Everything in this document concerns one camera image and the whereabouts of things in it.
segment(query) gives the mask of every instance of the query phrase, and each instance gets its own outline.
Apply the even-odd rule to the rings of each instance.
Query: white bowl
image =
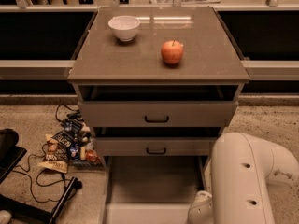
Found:
[[[120,41],[131,41],[138,33],[140,20],[132,16],[119,16],[111,19],[108,25]]]

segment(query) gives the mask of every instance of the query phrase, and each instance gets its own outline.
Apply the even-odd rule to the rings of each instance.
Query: apple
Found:
[[[176,64],[178,63],[184,54],[183,45],[176,41],[166,41],[161,47],[161,56],[165,63]]]

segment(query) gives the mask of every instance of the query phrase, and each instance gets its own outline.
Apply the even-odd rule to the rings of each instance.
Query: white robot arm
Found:
[[[221,136],[212,152],[214,224],[274,224],[266,183],[294,183],[289,150],[244,133]]]

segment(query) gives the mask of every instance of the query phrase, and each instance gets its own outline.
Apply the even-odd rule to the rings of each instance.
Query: wire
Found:
[[[45,150],[44,150],[44,146],[46,146],[46,145],[47,145],[47,144],[44,144],[44,145],[42,146],[42,151],[43,151],[44,155],[30,154],[30,155],[28,156],[28,158],[27,158],[27,166],[28,166],[28,168],[27,168],[27,169],[23,168],[23,167],[20,166],[20,165],[16,165],[15,168],[21,168],[24,172],[28,173],[28,172],[31,170],[31,167],[30,167],[30,158],[31,158],[31,157],[34,157],[34,158],[43,158],[43,157],[45,157],[46,152],[45,152]]]
[[[64,189],[66,189],[65,175],[63,173],[61,173],[61,177],[62,177],[62,180],[64,181]]]
[[[45,200],[45,201],[40,201],[40,200],[38,200],[38,198],[34,195],[34,192],[33,192],[33,179],[32,179],[32,177],[31,177],[30,175],[28,175],[28,174],[26,174],[26,173],[23,173],[23,172],[20,172],[20,171],[17,171],[17,170],[8,170],[7,168],[2,168],[2,167],[0,167],[0,169],[1,169],[1,170],[4,170],[4,171],[7,171],[7,172],[14,172],[14,173],[17,173],[17,174],[20,174],[20,175],[25,175],[25,176],[27,176],[27,177],[29,178],[29,180],[30,180],[30,187],[29,187],[30,193],[31,193],[32,197],[34,198],[34,200],[35,200],[37,203],[48,203],[48,202],[54,202],[54,203],[57,203],[57,202],[60,201],[60,200],[53,200],[53,199],[47,199],[47,200]],[[39,177],[44,171],[45,171],[45,169],[42,170],[42,171],[38,174],[38,176],[37,176],[37,178],[36,178],[36,183],[37,183],[37,179],[38,179],[38,177]],[[44,187],[49,187],[49,186],[51,186],[51,185],[54,185],[54,184],[57,184],[57,183],[60,183],[60,182],[64,182],[64,189],[66,189],[66,183],[65,183],[65,181],[70,181],[70,180],[69,180],[69,179],[65,179],[65,178],[63,178],[62,180],[58,180],[58,181],[56,181],[56,182],[49,183],[49,184],[46,184],[46,185],[38,184],[38,183],[37,183],[37,185],[40,186],[40,187],[42,187],[42,188],[44,188]],[[67,200],[68,200],[68,201],[71,200],[71,199],[76,195],[76,193],[77,193],[77,189],[75,189],[74,194],[73,194],[72,196],[70,196]]]
[[[78,109],[72,109],[72,108],[70,108],[70,107],[67,106],[67,105],[58,105],[57,108],[56,108],[56,112],[55,112],[55,118],[56,118],[56,120],[57,120],[58,122],[60,122],[61,124],[64,122],[63,120],[58,119],[58,110],[59,110],[59,108],[60,108],[61,106],[67,108],[67,109],[70,110],[70,111],[78,112]]]
[[[66,183],[65,183],[65,181],[70,181],[70,179],[63,179],[62,178],[62,180],[57,180],[57,181],[54,181],[54,182],[52,182],[52,183],[48,183],[48,184],[41,184],[39,181],[38,181],[38,178],[46,171],[47,169],[43,169],[38,175],[37,175],[37,177],[36,177],[36,183],[37,183],[37,185],[39,186],[39,187],[49,187],[49,186],[52,186],[52,185],[54,185],[54,184],[57,184],[57,183],[61,183],[61,182],[64,182],[64,187],[66,186]]]

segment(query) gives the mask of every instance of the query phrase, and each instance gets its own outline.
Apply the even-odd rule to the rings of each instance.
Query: countertop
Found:
[[[130,42],[120,42],[107,26],[121,14],[141,20]],[[184,46],[177,65],[161,58],[161,46],[168,40]],[[99,10],[68,79],[194,83],[246,82],[249,76],[211,7],[118,7]]]

